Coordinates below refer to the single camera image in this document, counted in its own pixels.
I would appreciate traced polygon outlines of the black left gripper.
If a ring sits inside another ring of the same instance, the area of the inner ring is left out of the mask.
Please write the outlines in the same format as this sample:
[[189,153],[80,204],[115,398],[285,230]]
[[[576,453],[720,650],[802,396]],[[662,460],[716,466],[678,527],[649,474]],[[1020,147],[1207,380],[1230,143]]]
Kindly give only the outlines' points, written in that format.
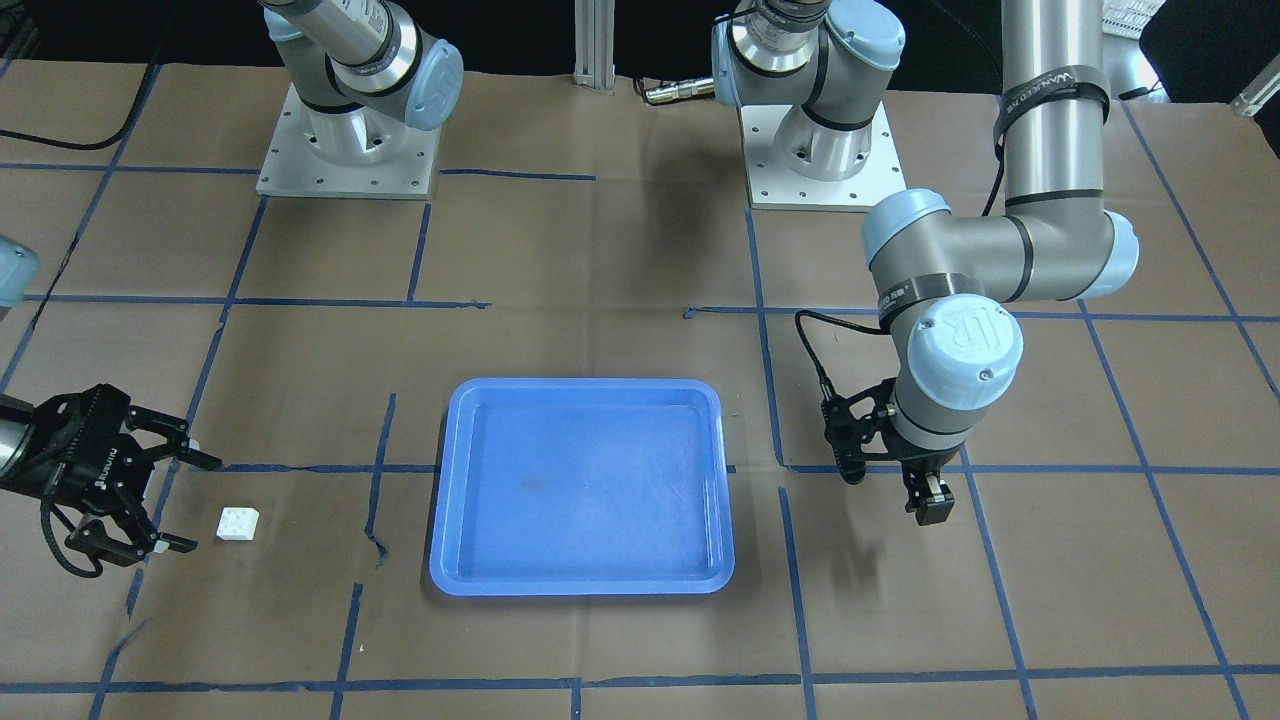
[[822,380],[822,416],[824,438],[832,448],[841,479],[859,486],[867,475],[869,461],[897,461],[905,470],[908,498],[905,512],[919,527],[941,524],[948,519],[955,498],[942,478],[942,468],[960,447],[923,448],[904,438],[895,420],[905,416],[891,400],[895,380],[884,379],[851,397],[838,395],[831,379]]

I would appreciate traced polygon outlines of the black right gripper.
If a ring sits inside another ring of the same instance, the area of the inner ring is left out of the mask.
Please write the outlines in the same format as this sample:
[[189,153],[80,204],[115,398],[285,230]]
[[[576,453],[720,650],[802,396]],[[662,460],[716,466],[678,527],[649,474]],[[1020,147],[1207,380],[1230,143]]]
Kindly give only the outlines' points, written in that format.
[[[128,568],[151,552],[189,553],[196,539],[160,532],[142,506],[155,464],[175,459],[205,471],[223,460],[189,437],[184,418],[136,406],[110,384],[58,395],[35,406],[3,397],[3,489],[51,511],[82,512],[65,547]],[[163,438],[143,448],[134,430]]]

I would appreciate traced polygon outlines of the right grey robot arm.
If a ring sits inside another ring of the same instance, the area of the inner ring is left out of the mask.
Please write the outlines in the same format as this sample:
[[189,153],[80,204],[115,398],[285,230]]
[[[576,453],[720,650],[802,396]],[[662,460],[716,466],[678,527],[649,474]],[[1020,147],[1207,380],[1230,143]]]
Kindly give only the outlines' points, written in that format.
[[[392,1],[265,1],[291,76],[257,192],[279,199],[425,200],[440,131],[460,100],[458,49]],[[187,420],[141,407],[110,384],[41,405],[3,397],[3,489],[38,502],[58,564],[81,578],[196,542],[145,509],[157,464],[216,470]]]

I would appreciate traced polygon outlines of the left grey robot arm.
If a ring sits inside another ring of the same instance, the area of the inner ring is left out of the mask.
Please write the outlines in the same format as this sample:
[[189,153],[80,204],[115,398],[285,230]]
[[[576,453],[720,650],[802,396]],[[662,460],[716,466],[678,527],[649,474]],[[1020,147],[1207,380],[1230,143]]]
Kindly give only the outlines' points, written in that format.
[[[1002,3],[992,129],[1002,214],[956,217],[940,193],[915,188],[882,199],[861,224],[876,331],[893,341],[900,369],[844,397],[818,368],[824,437],[849,484],[870,461],[899,462],[920,525],[948,518],[942,468],[1015,378],[1024,337],[1007,305],[1105,296],[1137,268],[1133,224],[1103,201],[1102,15],[1100,1]],[[785,105],[773,138],[783,165],[847,181],[864,169],[905,41],[877,1],[740,1],[712,26],[716,97]]]

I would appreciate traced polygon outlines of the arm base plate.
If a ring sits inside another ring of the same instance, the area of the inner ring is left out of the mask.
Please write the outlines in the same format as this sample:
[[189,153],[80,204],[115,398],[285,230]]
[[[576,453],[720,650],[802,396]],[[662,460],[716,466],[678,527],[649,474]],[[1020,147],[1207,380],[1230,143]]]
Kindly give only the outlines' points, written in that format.
[[442,132],[356,108],[328,114],[288,88],[255,186],[261,196],[426,201]]
[[800,106],[740,108],[739,119],[754,209],[865,213],[905,190],[884,105],[854,131],[818,126]]

